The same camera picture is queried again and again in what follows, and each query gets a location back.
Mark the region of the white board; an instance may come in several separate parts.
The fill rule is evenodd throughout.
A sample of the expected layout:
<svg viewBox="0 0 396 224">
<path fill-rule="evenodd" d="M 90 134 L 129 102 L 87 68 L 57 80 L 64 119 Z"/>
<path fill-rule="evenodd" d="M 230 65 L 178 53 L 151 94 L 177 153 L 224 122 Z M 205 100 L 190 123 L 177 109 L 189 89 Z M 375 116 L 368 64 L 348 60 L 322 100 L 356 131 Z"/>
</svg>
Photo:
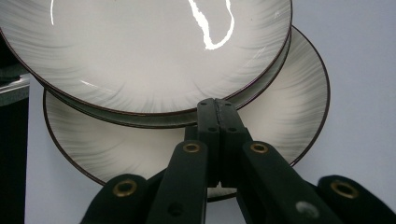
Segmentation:
<svg viewBox="0 0 396 224">
<path fill-rule="evenodd" d="M 311 183 L 351 178 L 396 212 L 396 0 L 292 4 L 292 22 L 318 50 L 331 82 L 325 126 L 294 168 Z M 52 142 L 42 93 L 31 80 L 24 224 L 77 224 L 100 187 Z"/>
</svg>

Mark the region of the grey metal floor rail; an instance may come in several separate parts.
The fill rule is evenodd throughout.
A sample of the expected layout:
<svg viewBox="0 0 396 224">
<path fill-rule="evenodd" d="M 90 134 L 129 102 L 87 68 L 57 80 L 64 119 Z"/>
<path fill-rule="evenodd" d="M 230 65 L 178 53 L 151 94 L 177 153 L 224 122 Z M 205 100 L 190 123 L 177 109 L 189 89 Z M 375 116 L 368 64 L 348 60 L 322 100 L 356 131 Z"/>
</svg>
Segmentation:
<svg viewBox="0 0 396 224">
<path fill-rule="evenodd" d="M 30 73 L 20 64 L 0 68 L 0 106 L 29 96 Z"/>
</svg>

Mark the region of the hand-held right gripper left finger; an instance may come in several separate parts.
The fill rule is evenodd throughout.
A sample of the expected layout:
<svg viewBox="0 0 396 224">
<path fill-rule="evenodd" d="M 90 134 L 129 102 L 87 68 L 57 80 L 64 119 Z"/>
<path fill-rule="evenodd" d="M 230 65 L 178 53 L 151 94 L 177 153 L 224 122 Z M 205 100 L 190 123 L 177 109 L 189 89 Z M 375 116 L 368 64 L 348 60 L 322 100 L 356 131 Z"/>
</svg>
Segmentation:
<svg viewBox="0 0 396 224">
<path fill-rule="evenodd" d="M 197 125 L 175 147 L 146 224 L 205 224 L 207 188 L 218 183 L 219 124 L 216 101 L 197 105 Z"/>
</svg>

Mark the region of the white plate with dark rim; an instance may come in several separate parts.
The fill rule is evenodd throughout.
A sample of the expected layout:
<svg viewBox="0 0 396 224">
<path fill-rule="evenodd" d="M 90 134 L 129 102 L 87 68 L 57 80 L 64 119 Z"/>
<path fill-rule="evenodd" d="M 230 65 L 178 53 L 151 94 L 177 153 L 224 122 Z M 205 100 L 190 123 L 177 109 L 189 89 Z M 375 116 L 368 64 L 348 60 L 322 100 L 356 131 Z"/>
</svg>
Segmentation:
<svg viewBox="0 0 396 224">
<path fill-rule="evenodd" d="M 0 0 L 0 35 L 52 94 L 100 119 L 166 128 L 197 104 L 249 104 L 290 44 L 292 0 Z"/>
<path fill-rule="evenodd" d="M 325 123 L 330 82 L 313 44 L 291 31 L 289 55 L 280 73 L 258 98 L 239 110 L 256 140 L 271 144 L 290 164 L 312 147 Z M 63 156 L 100 185 L 122 174 L 151 178 L 169 163 L 184 131 L 139 129 L 94 119 L 43 94 L 49 134 Z"/>
</svg>

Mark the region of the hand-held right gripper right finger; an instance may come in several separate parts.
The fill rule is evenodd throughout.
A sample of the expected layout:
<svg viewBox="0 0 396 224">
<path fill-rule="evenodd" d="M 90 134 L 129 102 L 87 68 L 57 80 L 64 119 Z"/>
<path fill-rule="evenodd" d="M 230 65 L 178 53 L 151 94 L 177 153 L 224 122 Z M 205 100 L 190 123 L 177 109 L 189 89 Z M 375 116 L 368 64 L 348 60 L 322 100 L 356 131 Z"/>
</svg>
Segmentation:
<svg viewBox="0 0 396 224">
<path fill-rule="evenodd" d="M 252 139 L 235 107 L 218 101 L 221 183 L 237 188 L 247 224 L 342 224 L 270 144 Z"/>
</svg>

